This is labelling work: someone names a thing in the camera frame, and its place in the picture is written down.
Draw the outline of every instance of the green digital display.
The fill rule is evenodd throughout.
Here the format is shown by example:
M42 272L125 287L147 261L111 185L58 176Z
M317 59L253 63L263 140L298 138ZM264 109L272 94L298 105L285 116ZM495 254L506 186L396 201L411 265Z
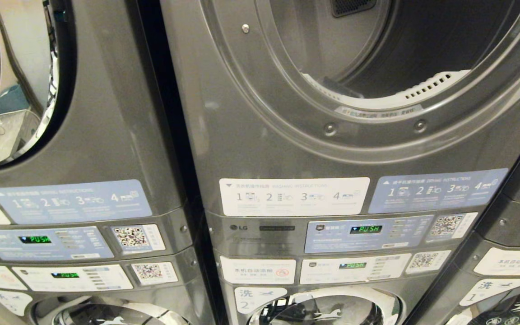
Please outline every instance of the green digital display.
M56 279L79 278L79 275L77 273L52 273L51 276L53 276Z
M367 267L367 262L342 263L338 266L338 269L355 269L355 268L365 268L365 267Z
M19 236L22 243L51 243L48 236Z
M382 226L356 226L350 228L350 234L377 234L382 231Z

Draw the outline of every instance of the stacked washer dryer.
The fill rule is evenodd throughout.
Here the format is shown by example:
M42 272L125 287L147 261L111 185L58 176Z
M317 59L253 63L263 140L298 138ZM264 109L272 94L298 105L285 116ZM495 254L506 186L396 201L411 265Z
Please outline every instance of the stacked washer dryer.
M138 4L0 0L0 324L215 323L170 137Z
M520 325L520 163L411 325Z
M231 325L402 324L520 156L520 0L161 4Z

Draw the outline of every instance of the qr code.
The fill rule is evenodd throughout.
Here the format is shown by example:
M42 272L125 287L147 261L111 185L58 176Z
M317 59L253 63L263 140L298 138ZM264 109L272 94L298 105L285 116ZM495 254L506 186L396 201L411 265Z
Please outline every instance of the qr code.
M149 246L146 233L140 227L116 227L113 228L117 240L125 247Z
M440 216L435 225L432 227L430 235L431 236L440 236L440 235L452 235L455 232L460 222L463 220L462 214L452 215L452 216Z
M439 257L439 252L436 253L417 253L413 257L413 261L409 265L409 269L430 267Z
M140 280L163 278L162 268L157 263L133 264Z

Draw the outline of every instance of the digital display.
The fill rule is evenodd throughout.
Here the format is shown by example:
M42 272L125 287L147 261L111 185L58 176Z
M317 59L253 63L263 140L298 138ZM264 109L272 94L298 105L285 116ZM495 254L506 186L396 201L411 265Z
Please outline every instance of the digital display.
M382 230L382 226L357 226L350 228L350 234L377 234Z
M365 267L367 267L367 262L342 263L338 266L338 269L355 269L355 268L365 268Z
M48 236L19 236L22 243L51 243Z
M52 273L51 276L53 276L56 279L79 278L79 275L77 273Z

